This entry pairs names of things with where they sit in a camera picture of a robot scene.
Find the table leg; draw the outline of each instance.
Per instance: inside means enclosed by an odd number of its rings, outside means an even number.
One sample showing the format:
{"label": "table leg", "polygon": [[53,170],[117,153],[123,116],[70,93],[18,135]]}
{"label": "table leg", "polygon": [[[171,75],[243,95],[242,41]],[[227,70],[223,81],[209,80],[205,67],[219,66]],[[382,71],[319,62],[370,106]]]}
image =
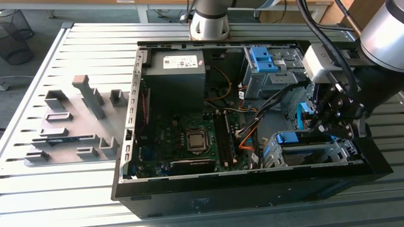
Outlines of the table leg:
{"label": "table leg", "polygon": [[55,18],[55,10],[54,9],[46,9],[46,12],[49,14],[49,18]]}
{"label": "table leg", "polygon": [[146,4],[145,5],[137,5],[137,9],[138,9],[141,23],[149,24],[150,23],[150,18],[147,16],[147,10],[149,10],[147,5]]}
{"label": "table leg", "polygon": [[329,5],[323,5],[323,6],[318,5],[314,13],[311,14],[311,17],[314,18],[314,20],[318,23],[321,23],[321,21],[323,19],[323,16],[326,14],[327,8],[329,8]]}

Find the mesh trash can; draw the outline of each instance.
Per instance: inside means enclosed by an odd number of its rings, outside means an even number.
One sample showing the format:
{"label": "mesh trash can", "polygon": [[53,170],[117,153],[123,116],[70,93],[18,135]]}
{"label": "mesh trash can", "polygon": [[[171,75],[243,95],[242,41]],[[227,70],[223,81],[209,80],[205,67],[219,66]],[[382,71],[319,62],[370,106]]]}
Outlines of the mesh trash can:
{"label": "mesh trash can", "polygon": [[0,22],[0,57],[11,65],[21,65],[34,57],[17,26],[7,22]]}
{"label": "mesh trash can", "polygon": [[29,39],[34,36],[34,31],[27,22],[23,11],[21,11],[19,9],[0,10],[0,23],[2,22],[15,24],[25,39]]}

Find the circuit board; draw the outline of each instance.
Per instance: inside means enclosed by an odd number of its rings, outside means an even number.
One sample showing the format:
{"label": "circuit board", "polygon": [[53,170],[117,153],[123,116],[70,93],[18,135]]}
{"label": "circuit board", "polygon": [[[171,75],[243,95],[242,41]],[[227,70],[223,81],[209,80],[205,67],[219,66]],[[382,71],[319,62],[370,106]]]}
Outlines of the circuit board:
{"label": "circuit board", "polygon": [[[158,177],[169,175],[166,166],[173,161],[182,160],[215,160],[215,172],[249,169],[249,154],[243,150],[237,150],[237,162],[234,165],[221,164],[221,153],[217,141],[217,130],[214,113],[193,113],[181,115],[153,116],[155,125],[153,126],[155,139],[151,146],[142,147],[142,176]],[[227,112],[227,120],[233,134],[241,128],[238,113]],[[206,133],[207,146],[202,152],[190,151],[190,132],[202,131]]]}

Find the expansion slot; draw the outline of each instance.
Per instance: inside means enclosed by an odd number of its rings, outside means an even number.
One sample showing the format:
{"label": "expansion slot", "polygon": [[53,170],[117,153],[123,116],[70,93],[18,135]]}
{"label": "expansion slot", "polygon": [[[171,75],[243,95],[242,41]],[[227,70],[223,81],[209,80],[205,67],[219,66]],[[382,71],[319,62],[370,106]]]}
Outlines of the expansion slot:
{"label": "expansion slot", "polygon": [[217,111],[214,114],[217,141],[219,148],[221,165],[225,167],[233,166],[237,161],[237,149],[234,136],[227,120],[226,111]]}

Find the metal table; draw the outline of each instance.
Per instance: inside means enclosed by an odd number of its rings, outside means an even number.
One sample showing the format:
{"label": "metal table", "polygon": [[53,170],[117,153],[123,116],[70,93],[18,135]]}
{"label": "metal table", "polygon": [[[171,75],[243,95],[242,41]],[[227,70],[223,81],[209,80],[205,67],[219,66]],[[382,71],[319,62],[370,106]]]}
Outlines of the metal table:
{"label": "metal table", "polygon": [[[231,30],[237,40],[319,41],[302,25],[233,24]],[[347,33],[337,31],[330,31],[329,36],[335,41],[353,39]],[[91,86],[101,92],[130,91],[141,40],[189,40],[189,28],[181,24],[75,24],[61,30],[0,140],[0,226],[404,225],[404,106],[401,95],[377,109],[369,121],[395,173],[325,201],[141,220],[110,199],[115,162],[26,167],[29,143],[38,137],[41,118],[49,108],[43,95],[62,87],[73,74],[89,74],[97,81]]]}

